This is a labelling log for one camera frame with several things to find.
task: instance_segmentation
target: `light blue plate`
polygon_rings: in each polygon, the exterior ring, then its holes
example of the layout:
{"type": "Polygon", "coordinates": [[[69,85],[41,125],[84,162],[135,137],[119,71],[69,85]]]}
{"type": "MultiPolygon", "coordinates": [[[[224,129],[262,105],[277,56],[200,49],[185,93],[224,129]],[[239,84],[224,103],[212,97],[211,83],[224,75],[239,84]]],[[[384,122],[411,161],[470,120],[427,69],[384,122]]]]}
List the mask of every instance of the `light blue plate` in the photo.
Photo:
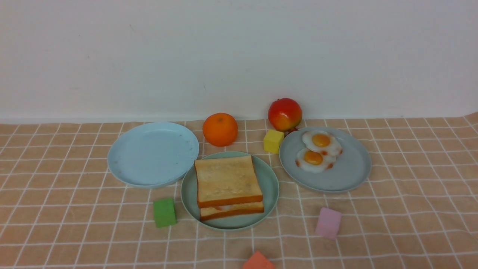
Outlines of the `light blue plate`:
{"type": "Polygon", "coordinates": [[[128,185],[158,188],[178,181],[198,154],[199,142],[186,127],[148,123],[116,140],[108,152],[108,168],[128,185]]]}

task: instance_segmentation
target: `plate rim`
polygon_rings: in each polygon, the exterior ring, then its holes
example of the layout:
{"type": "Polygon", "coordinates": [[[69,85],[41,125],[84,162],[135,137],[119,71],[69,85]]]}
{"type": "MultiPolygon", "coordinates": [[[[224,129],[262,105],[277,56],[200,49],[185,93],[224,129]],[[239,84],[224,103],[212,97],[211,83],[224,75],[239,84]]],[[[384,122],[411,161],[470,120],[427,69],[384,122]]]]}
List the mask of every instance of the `plate rim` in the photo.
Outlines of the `plate rim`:
{"type": "Polygon", "coordinates": [[[311,187],[311,186],[308,186],[300,181],[298,181],[296,178],[294,178],[290,173],[289,171],[287,171],[287,169],[285,168],[284,164],[282,163],[282,158],[281,158],[281,153],[280,153],[280,149],[279,149],[279,161],[281,162],[281,166],[284,168],[285,172],[287,173],[287,175],[292,179],[294,180],[297,184],[309,189],[309,190],[312,190],[312,191],[316,191],[316,192],[323,192],[323,193],[330,193],[330,194],[340,194],[340,193],[344,193],[344,192],[348,192],[348,191],[352,191],[360,186],[362,186],[363,183],[365,183],[367,181],[367,179],[370,177],[370,173],[372,172],[372,160],[370,158],[370,153],[369,151],[365,148],[365,146],[358,140],[356,139],[355,137],[353,137],[351,134],[348,134],[342,130],[339,130],[339,129],[336,129],[336,128],[332,128],[332,127],[327,127],[327,126],[309,126],[309,127],[303,127],[303,128],[300,128],[299,130],[303,130],[303,129],[307,129],[307,130],[320,130],[320,131],[326,131],[327,129],[332,129],[334,131],[337,131],[339,133],[343,133],[345,135],[348,135],[351,139],[357,141],[359,143],[359,147],[361,147],[366,153],[367,153],[367,164],[369,164],[370,166],[370,169],[368,170],[368,173],[366,176],[364,176],[364,178],[362,179],[362,181],[357,184],[356,186],[354,187],[351,187],[351,188],[348,188],[348,189],[345,189],[345,190],[340,190],[340,191],[327,191],[327,190],[321,190],[321,189],[317,189],[317,188],[314,188],[314,187],[311,187]]]}
{"type": "Polygon", "coordinates": [[[127,182],[125,180],[123,180],[121,177],[118,177],[114,172],[113,170],[111,169],[112,167],[112,164],[111,164],[111,161],[110,161],[110,156],[111,156],[111,150],[115,147],[115,144],[116,144],[116,147],[118,147],[118,143],[120,143],[120,139],[121,137],[123,137],[124,135],[126,134],[130,134],[132,133],[134,130],[138,130],[138,129],[141,129],[141,128],[145,128],[144,126],[154,126],[154,125],[165,125],[166,128],[162,129],[162,130],[168,130],[167,129],[167,126],[177,126],[179,127],[180,129],[183,129],[185,130],[186,132],[190,132],[193,137],[194,137],[194,140],[193,142],[195,142],[195,144],[197,145],[197,148],[198,148],[198,153],[195,154],[195,159],[197,159],[197,157],[199,156],[199,141],[196,137],[196,135],[193,133],[193,131],[189,130],[188,128],[186,128],[185,126],[181,125],[181,124],[177,124],[177,123],[172,123],[172,122],[153,122],[153,123],[145,123],[145,124],[142,124],[142,125],[138,125],[138,126],[135,126],[133,128],[131,128],[130,130],[128,130],[127,132],[119,135],[119,137],[115,140],[115,142],[111,145],[111,147],[109,148],[108,150],[108,155],[106,157],[107,159],[107,165],[108,165],[108,171],[119,181],[125,183],[126,185],[128,186],[132,186],[132,187],[136,187],[136,188],[142,188],[142,189],[156,189],[156,188],[160,188],[160,187],[164,187],[164,186],[168,186],[168,185],[171,185],[173,183],[176,183],[177,181],[179,181],[180,179],[183,178],[184,174],[186,174],[188,170],[186,170],[183,174],[181,174],[179,177],[173,179],[173,180],[170,180],[170,181],[167,181],[166,183],[160,183],[160,184],[149,184],[149,185],[140,185],[140,184],[134,184],[134,183],[130,183],[130,182],[127,182]]]}
{"type": "Polygon", "coordinates": [[[277,207],[277,202],[279,201],[279,197],[280,197],[280,184],[279,184],[279,179],[277,178],[277,175],[275,174],[274,172],[274,169],[272,169],[272,167],[270,165],[268,165],[264,160],[262,160],[261,158],[257,157],[257,156],[254,156],[252,154],[249,154],[249,153],[246,153],[246,152],[242,152],[242,151],[223,151],[223,152],[216,152],[216,153],[213,153],[211,155],[208,155],[208,156],[205,156],[204,158],[202,159],[209,159],[211,157],[214,157],[214,156],[217,156],[217,155],[221,155],[221,154],[224,154],[224,153],[241,153],[241,154],[244,154],[244,156],[252,156],[253,158],[257,158],[260,162],[264,163],[265,165],[267,165],[267,167],[269,167],[269,169],[271,170],[272,174],[274,175],[274,179],[273,182],[274,183],[277,183],[277,196],[275,198],[275,201],[274,201],[274,206],[271,208],[271,210],[263,217],[261,218],[260,220],[248,225],[248,226],[243,226],[243,227],[239,227],[239,228],[233,228],[233,229],[226,229],[226,228],[217,228],[217,227],[213,227],[213,226],[210,226],[210,225],[207,225],[201,221],[199,221],[198,219],[196,219],[192,214],[191,212],[189,212],[188,208],[186,207],[185,203],[184,203],[184,200],[183,200],[183,188],[184,188],[184,179],[186,178],[186,175],[192,171],[194,169],[194,167],[192,167],[191,169],[189,169],[183,176],[183,181],[181,182],[181,204],[183,205],[184,209],[186,210],[186,212],[193,218],[195,219],[199,224],[207,227],[207,228],[210,228],[210,229],[213,229],[213,230],[216,230],[216,231],[221,231],[221,232],[238,232],[238,231],[243,231],[243,230],[246,230],[246,229],[249,229],[249,228],[252,228],[258,224],[260,224],[261,222],[263,222],[271,213],[272,211],[274,210],[274,208],[277,207]]]}

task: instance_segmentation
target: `green cube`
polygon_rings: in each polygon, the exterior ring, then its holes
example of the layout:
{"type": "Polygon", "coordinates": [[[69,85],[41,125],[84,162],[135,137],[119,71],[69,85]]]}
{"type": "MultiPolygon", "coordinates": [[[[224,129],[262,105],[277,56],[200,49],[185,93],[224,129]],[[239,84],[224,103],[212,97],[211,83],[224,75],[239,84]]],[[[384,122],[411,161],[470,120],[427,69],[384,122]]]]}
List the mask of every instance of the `green cube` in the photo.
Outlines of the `green cube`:
{"type": "Polygon", "coordinates": [[[154,222],[156,228],[174,225],[176,221],[176,213],[174,212],[174,199],[166,198],[153,202],[154,222]]]}

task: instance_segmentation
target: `yellow cube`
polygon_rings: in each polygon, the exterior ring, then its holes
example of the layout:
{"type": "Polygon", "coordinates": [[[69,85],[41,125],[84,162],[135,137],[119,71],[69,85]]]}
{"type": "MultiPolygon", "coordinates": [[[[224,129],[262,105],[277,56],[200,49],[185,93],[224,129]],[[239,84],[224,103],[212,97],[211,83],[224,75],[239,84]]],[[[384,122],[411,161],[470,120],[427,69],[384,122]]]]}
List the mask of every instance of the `yellow cube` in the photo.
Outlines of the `yellow cube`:
{"type": "Polygon", "coordinates": [[[269,130],[264,137],[264,150],[274,154],[279,154],[279,147],[284,140],[284,133],[276,130],[269,130]]]}

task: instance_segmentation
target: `gray plate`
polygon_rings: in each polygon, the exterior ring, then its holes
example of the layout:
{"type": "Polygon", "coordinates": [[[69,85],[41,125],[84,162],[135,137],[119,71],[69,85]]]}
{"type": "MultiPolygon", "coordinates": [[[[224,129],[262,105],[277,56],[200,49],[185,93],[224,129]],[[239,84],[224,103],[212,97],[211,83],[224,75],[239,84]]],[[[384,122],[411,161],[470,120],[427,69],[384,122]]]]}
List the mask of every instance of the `gray plate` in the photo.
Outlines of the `gray plate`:
{"type": "MultiPolygon", "coordinates": [[[[229,158],[249,155],[239,151],[228,151],[211,154],[204,159],[229,158]]],[[[249,214],[220,218],[199,222],[200,224],[219,231],[231,232],[249,229],[263,221],[274,209],[279,199],[279,181],[272,168],[258,157],[252,156],[257,181],[261,187],[264,203],[264,213],[249,214]]],[[[184,176],[181,184],[181,200],[186,211],[199,221],[199,207],[197,206],[196,171],[191,168],[184,176]]]]}
{"type": "Polygon", "coordinates": [[[293,180],[309,189],[329,193],[357,188],[367,180],[372,168],[370,155],[362,143],[345,132],[329,127],[306,127],[290,133],[282,141],[279,158],[293,180]],[[297,152],[305,148],[302,134],[311,130],[331,133],[344,149],[334,167],[317,174],[306,172],[295,164],[297,152]]]}

